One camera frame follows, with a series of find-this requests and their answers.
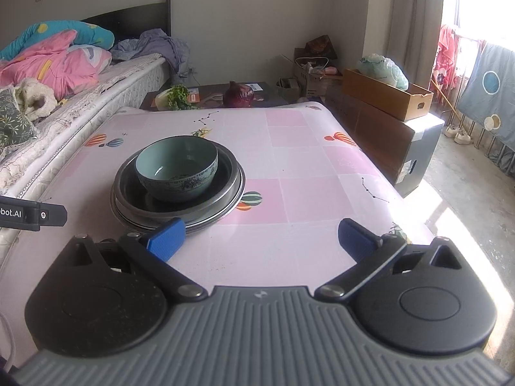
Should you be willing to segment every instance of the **blue circle print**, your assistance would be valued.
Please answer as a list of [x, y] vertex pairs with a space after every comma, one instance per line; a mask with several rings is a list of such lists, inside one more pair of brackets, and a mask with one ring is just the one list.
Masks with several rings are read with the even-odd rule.
[[488, 94], [496, 94], [500, 86], [501, 82], [495, 71], [485, 72], [485, 75], [483, 75], [483, 89], [485, 89]]

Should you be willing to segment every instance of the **black headboard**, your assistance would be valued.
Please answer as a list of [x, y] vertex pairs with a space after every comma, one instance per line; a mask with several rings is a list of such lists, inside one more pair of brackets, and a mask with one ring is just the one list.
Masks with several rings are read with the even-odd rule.
[[139, 5], [114, 12], [99, 14], [82, 20], [114, 33], [114, 41], [139, 38], [145, 30], [162, 29], [172, 35], [172, 2]]

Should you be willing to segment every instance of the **bowl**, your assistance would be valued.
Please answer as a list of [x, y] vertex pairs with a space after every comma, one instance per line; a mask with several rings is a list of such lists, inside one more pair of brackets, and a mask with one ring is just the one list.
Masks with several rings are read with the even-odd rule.
[[136, 173], [150, 195], [163, 202], [192, 200], [207, 190], [218, 169], [218, 149], [197, 136], [154, 142], [136, 159]]

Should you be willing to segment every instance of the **white shoe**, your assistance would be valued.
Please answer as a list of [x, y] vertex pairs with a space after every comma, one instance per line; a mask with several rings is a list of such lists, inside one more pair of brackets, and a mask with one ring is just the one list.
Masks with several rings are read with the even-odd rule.
[[458, 133], [458, 128], [454, 125], [449, 125], [444, 130], [444, 135], [447, 138], [455, 138]]
[[468, 145], [472, 142], [472, 139], [470, 139], [470, 135], [467, 135], [467, 132], [465, 132], [464, 129], [460, 129], [454, 138], [454, 142], [462, 145]]

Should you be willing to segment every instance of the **concrete floor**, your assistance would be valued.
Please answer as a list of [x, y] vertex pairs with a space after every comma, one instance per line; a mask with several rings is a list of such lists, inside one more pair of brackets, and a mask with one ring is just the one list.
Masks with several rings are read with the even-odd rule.
[[448, 236], [493, 297], [498, 322], [485, 353], [515, 374], [515, 180], [483, 151], [441, 135], [421, 185], [406, 202]]

